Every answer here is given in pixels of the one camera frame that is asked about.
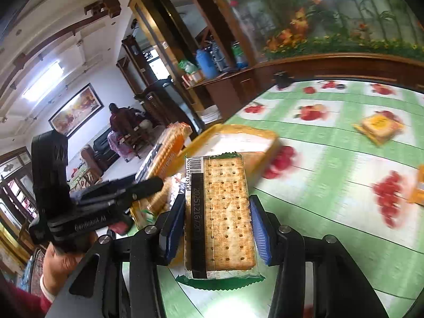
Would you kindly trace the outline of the person's left hand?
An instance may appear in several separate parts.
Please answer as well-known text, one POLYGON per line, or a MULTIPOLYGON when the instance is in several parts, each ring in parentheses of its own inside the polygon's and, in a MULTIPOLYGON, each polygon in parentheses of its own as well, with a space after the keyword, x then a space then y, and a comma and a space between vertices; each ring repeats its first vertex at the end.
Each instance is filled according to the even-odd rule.
POLYGON ((85 253, 61 253, 49 243, 43 260, 40 288, 50 302, 54 301, 69 275, 85 255, 85 253))

